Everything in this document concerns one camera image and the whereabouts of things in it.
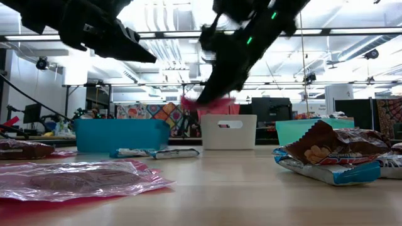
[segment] turquoise storage bin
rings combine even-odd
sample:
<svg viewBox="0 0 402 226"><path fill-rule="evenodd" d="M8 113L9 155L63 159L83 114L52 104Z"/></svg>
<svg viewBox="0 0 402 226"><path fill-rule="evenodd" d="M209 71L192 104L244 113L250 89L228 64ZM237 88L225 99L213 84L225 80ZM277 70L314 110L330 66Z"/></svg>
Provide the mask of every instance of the turquoise storage bin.
<svg viewBox="0 0 402 226"><path fill-rule="evenodd" d="M354 121L345 119L302 119L276 122L276 131L280 146L298 141L316 123L322 120L334 129L354 128Z"/></svg>
<svg viewBox="0 0 402 226"><path fill-rule="evenodd" d="M77 119L77 149L83 153L109 153L118 148L166 148L169 125L158 119Z"/></svg>

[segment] mint green bin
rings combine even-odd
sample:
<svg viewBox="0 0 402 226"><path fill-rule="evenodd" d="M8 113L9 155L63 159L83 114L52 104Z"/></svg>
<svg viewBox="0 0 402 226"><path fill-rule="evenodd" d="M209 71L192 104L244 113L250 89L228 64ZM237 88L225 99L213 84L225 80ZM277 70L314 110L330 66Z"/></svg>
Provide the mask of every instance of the mint green bin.
<svg viewBox="0 0 402 226"><path fill-rule="evenodd" d="M334 129L354 128L354 121L344 119L302 119L292 121L277 121L276 131L280 146L298 141L316 123L322 120Z"/></svg>

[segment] white storage bin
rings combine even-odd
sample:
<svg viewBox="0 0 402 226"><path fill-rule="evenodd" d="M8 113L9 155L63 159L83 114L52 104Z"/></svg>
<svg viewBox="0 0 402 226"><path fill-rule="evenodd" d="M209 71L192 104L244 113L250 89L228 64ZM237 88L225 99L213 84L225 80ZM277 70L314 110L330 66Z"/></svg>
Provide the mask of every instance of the white storage bin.
<svg viewBox="0 0 402 226"><path fill-rule="evenodd" d="M201 116L202 146L209 150L254 149L256 125L255 115Z"/></svg>

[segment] pink plastic bag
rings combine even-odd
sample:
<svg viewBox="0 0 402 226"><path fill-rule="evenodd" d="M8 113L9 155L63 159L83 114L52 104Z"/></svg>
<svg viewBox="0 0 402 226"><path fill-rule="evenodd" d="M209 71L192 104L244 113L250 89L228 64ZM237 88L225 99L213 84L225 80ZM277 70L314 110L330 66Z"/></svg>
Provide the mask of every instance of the pink plastic bag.
<svg viewBox="0 0 402 226"><path fill-rule="evenodd" d="M93 196L127 196L164 188L173 181L135 160L96 163L5 164L0 198L62 202Z"/></svg>
<svg viewBox="0 0 402 226"><path fill-rule="evenodd" d="M69 158L78 155L77 150L55 150L46 158Z"/></svg>
<svg viewBox="0 0 402 226"><path fill-rule="evenodd" d="M182 105L184 109L187 110L200 110L200 109L205 109L205 110L214 110L214 109L219 109L221 107L225 107L228 105L231 105L234 103L233 98L219 98L208 105L200 105L194 100L186 99L185 97L182 97Z"/></svg>

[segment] wooden table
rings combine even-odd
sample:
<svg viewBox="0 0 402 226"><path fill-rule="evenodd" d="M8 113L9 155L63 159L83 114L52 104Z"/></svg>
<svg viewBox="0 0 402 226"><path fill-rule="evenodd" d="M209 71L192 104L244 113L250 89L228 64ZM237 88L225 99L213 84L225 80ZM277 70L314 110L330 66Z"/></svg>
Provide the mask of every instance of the wooden table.
<svg viewBox="0 0 402 226"><path fill-rule="evenodd" d="M402 225L402 181L334 187L278 166L272 147L152 160L171 189L65 203L0 201L0 225ZM77 156L39 163L95 161Z"/></svg>

